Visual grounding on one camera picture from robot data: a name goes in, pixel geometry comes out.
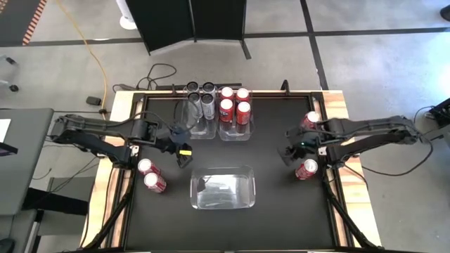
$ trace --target desk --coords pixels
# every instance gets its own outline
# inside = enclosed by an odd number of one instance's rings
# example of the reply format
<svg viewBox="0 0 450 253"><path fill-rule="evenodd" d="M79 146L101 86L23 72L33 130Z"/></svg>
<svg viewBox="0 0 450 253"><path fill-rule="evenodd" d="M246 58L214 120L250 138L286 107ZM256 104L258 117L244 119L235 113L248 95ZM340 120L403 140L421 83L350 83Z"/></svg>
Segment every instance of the desk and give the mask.
<svg viewBox="0 0 450 253"><path fill-rule="evenodd" d="M285 91L258 91L258 92L284 93ZM325 104L325 113L328 118L348 117L347 107L345 105L344 96L341 91L316 91L316 92L322 93L323 103ZM136 91L117 92L114 104L112 106L110 120L122 121L130 116L131 110L135 110L136 112L141 110L142 108L141 102L138 102L136 106L133 106L133 97L135 93ZM158 95L158 94L170 94L171 91L147 91L147 93ZM113 145L123 144L123 140L120 138L107 137L106 141L112 143ZM351 160L348 161L347 164L356 171L358 171L359 173L363 173L359 159L352 158ZM346 169L341 169L339 174L342 182L342 192L345 199L347 212L352 217L355 224L366 235L366 237L376 245L380 245L380 238L378 235L375 217L373 215L371 201L364 182L357 176L353 175L352 172L347 171ZM109 178L111 178L111 180L109 188L107 188ZM96 182L94 185L91 202L89 203L90 207L89 229L87 231L86 241L84 245L87 245L92 241L97 232L100 231L102 224L109 217L111 207L115 199L118 178L119 178L119 170L112 169L112 164L108 159L101 160L96 175ZM120 193L120 195L124 194L128 182L129 182L129 172L125 172L122 192ZM333 190L336 190L335 182L333 182L332 187ZM340 245L345 246L347 245L345 228L342 223L342 219L339 217L336 211L335 211L335 221L337 225L337 234L339 236ZM123 223L124 223L124 212L122 212L122 214L117 219L114 230L111 233L112 234L112 237L110 239L111 247L119 247L121 245L120 232L123 229L122 227Z"/></svg>

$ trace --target metal frame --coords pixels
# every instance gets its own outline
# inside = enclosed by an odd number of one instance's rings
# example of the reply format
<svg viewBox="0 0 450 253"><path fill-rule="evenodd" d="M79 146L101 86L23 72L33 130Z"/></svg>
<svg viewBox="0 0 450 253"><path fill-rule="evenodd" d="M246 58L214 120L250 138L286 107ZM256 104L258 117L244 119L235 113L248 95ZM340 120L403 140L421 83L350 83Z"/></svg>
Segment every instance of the metal frame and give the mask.
<svg viewBox="0 0 450 253"><path fill-rule="evenodd" d="M273 98L273 99L279 99L279 98L292 98L292 99L298 99L298 98L306 98L308 99L309 102L309 107L311 109L315 109L314 107L314 99L317 100L317 102L319 103L319 110L321 111L322 117L323 119L326 119L326 111L325 111L325 103L324 103L324 99L323 99L323 94L321 92L290 92L289 89L289 84L288 82L285 80L283 85L282 85L282 89L285 89L284 93L280 93L280 92L264 92L264 93L257 93L257 95L255 96L253 94L253 98ZM133 105L131 107L131 112L130 112L130 116L134 113L134 111L136 110L136 106L137 106L137 102L142 101L143 102L143 108L147 108L148 106L148 101L149 99L153 98L153 99L159 99L159 98L173 98L173 99L181 99L183 98L185 95L183 92L172 92L172 93L135 93L134 97L133 97ZM338 171L334 171L333 172L333 176L336 178L336 184L335 187L337 189L337 193L338 193L338 198L340 201L340 204L346 209L345 207L345 200L344 200L344 195L343 195L343 189L342 189L342 182L340 180L340 175L338 173ZM117 193L120 194L121 190L122 190L122 184L123 184L123 179L124 179L124 174L119 175L119 181L118 181L118 185L120 185L120 187L118 189L120 189L117 192L115 192L115 195L117 195ZM137 180L137 177L130 177L129 179L130 181L133 180L133 182L131 183L135 183L135 180ZM116 201L116 199L118 199L115 196L115 201L113 202L113 206L115 206L118 201ZM129 217L131 216L131 210L132 210L132 205L131 203L134 201L134 194L131 195L131 201L130 201L130 205L127 205L124 209L124 221L122 223L122 230L120 231L120 247L122 247L124 249L124 251L126 251L126 241L127 241L127 231L129 229ZM332 239L333 239L333 243L336 247L339 247L339 236L338 236L338 228L336 225L336 220L335 220L335 215L334 215L334 211L333 211L333 206L331 205L331 203L329 201L327 201L327 208L328 208L328 220L330 223L330 229L332 232ZM352 239L352 235L350 234L348 228L345 226L345 235L346 235L346 239L347 239L347 243L349 244L350 247L353 246L353 239Z"/></svg>

